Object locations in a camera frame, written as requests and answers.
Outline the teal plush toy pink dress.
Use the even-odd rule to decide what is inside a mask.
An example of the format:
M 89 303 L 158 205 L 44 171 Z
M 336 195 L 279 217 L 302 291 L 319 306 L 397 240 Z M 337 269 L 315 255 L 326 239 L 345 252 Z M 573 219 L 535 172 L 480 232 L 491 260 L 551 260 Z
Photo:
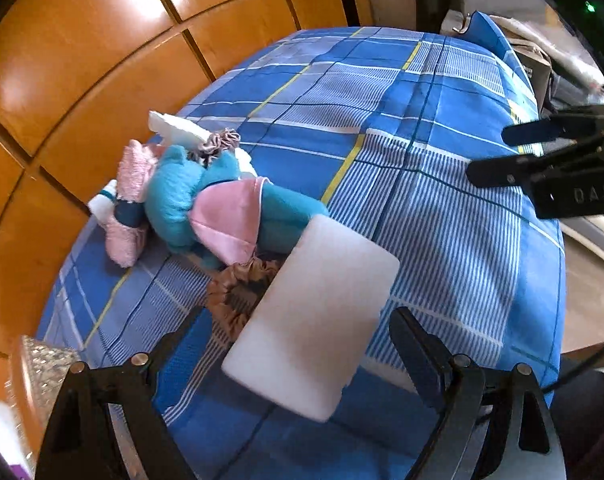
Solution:
M 202 166 L 171 145 L 150 178 L 145 214 L 173 252 L 195 252 L 216 268 L 290 254 L 310 221 L 328 210 L 266 177 L 241 177 L 228 151 Z

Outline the white foam sponge block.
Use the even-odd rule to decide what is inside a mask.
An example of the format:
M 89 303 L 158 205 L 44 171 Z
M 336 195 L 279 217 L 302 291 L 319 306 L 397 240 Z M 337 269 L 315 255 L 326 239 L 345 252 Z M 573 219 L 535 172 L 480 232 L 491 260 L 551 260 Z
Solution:
M 244 388 L 314 422 L 334 414 L 375 333 L 400 262 L 315 216 L 222 363 Z

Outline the wooden wardrobe panelling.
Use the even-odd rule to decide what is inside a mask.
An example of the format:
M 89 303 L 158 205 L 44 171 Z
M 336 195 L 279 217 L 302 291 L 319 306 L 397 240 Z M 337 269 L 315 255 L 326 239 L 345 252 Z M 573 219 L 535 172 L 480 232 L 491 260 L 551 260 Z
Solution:
M 17 337 L 150 110 L 302 28 L 343 26 L 344 0 L 14 0 L 0 20 L 0 398 Z M 370 0 L 355 0 L 362 24 Z

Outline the blue plaid bed sheet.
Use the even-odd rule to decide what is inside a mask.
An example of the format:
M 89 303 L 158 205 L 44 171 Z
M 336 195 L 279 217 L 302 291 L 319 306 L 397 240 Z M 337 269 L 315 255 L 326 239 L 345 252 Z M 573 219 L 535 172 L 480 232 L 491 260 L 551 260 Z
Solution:
M 295 32 L 255 53 L 182 110 L 235 128 L 259 174 L 323 200 L 331 217 L 400 262 L 388 318 L 409 308 L 428 332 L 478 364 L 559 374 L 566 308 L 564 242 L 518 188 L 476 188 L 470 159 L 505 156 L 504 127 L 535 106 L 514 52 L 478 21 L 462 39 L 381 27 Z M 118 406 L 80 404 L 97 368 L 116 372 L 183 321 L 191 331 L 160 370 L 156 407 L 176 457 L 197 479 L 402 479 L 436 423 L 380 324 L 328 422 L 259 398 L 221 369 L 228 339 L 201 311 L 206 274 L 157 238 L 132 270 L 88 222 L 63 263 L 37 335 L 87 366 L 41 479 L 114 479 L 133 445 Z

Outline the white sock with teal stripe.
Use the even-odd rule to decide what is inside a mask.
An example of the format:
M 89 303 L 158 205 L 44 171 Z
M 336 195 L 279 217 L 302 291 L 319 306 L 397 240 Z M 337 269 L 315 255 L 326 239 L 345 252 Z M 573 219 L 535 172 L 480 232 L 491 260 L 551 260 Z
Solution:
M 116 179 L 111 179 L 88 203 L 90 213 L 104 229 L 116 208 Z

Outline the pink towel with label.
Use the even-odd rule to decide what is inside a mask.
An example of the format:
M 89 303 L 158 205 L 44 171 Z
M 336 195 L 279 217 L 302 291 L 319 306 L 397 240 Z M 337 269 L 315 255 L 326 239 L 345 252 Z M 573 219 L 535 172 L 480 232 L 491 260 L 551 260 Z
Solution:
M 106 222 L 106 251 L 121 268 L 134 266 L 145 248 L 149 226 L 145 200 L 159 148 L 159 144 L 131 140 L 119 162 L 116 201 Z

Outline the brown satin scrunchie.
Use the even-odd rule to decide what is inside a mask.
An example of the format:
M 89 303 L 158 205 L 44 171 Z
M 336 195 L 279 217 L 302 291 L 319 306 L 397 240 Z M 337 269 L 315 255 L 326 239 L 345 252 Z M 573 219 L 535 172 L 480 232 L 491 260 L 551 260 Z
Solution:
M 276 278 L 278 260 L 251 257 L 217 272 L 206 285 L 204 305 L 231 341 L 236 341 L 251 313 Z

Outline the ornate gold tissue box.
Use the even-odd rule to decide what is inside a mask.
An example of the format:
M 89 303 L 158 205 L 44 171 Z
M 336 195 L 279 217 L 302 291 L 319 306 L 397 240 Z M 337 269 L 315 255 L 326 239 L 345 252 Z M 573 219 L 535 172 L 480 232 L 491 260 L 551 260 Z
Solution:
M 46 344 L 30 336 L 19 336 L 8 360 L 5 384 L 8 404 L 31 474 L 35 474 L 38 452 L 52 408 L 78 352 Z

